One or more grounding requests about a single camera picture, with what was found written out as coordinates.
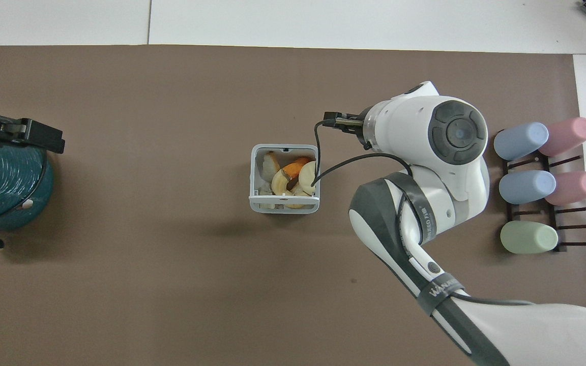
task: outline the white floor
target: white floor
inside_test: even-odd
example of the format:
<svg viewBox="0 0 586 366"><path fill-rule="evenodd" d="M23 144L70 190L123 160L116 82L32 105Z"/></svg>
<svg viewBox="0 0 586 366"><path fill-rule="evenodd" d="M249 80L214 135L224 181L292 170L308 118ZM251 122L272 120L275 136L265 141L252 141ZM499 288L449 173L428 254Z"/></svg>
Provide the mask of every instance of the white floor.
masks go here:
<svg viewBox="0 0 586 366"><path fill-rule="evenodd" d="M577 0L0 0L0 45L147 43L571 53L586 116Z"/></svg>

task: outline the brown table surface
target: brown table surface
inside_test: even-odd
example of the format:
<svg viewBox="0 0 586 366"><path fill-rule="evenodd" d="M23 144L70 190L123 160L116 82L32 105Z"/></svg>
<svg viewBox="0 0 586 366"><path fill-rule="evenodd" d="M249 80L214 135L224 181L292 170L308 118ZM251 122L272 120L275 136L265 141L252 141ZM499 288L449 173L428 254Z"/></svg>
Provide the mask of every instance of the brown table surface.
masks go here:
<svg viewBox="0 0 586 366"><path fill-rule="evenodd" d="M0 47L0 114L64 131L55 192L0 252L0 365L471 364L353 234L356 162L307 216L255 213L251 148L431 80L490 136L577 116L570 55L204 46ZM321 130L323 167L362 153ZM427 244L474 296L586 306L586 247L519 256L491 148L481 215Z"/></svg>

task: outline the green cup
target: green cup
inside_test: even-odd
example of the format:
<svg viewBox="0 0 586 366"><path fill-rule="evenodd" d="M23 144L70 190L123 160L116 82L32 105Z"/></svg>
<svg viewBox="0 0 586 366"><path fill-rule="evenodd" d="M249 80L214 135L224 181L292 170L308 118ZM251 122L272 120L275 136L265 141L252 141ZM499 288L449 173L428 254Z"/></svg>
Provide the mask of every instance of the green cup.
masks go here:
<svg viewBox="0 0 586 366"><path fill-rule="evenodd" d="M544 253L558 245L558 233L543 223L508 222L501 229L501 243L515 254Z"/></svg>

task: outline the robotic arm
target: robotic arm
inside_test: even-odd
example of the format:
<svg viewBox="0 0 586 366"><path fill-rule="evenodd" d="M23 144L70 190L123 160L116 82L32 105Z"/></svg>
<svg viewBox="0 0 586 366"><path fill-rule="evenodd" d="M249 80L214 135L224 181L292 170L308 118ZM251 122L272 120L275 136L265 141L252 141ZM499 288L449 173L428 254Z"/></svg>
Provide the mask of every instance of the robotic arm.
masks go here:
<svg viewBox="0 0 586 366"><path fill-rule="evenodd" d="M429 81L363 113L326 113L325 126L410 171L360 186L349 220L361 241L476 364L586 364L586 308L469 296L422 245L481 213L489 195L481 113Z"/></svg>

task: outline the pink cup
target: pink cup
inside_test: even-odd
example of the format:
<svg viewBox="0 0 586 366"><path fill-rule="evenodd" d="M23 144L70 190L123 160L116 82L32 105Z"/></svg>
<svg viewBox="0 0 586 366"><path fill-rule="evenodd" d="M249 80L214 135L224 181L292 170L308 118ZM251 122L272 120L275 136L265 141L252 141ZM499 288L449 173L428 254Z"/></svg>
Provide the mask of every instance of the pink cup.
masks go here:
<svg viewBox="0 0 586 366"><path fill-rule="evenodd" d="M586 141L586 118L570 118L547 128L548 140L539 148L546 156L560 155Z"/></svg>
<svg viewBox="0 0 586 366"><path fill-rule="evenodd" d="M555 174L555 191L546 196L553 206L586 200L586 171Z"/></svg>

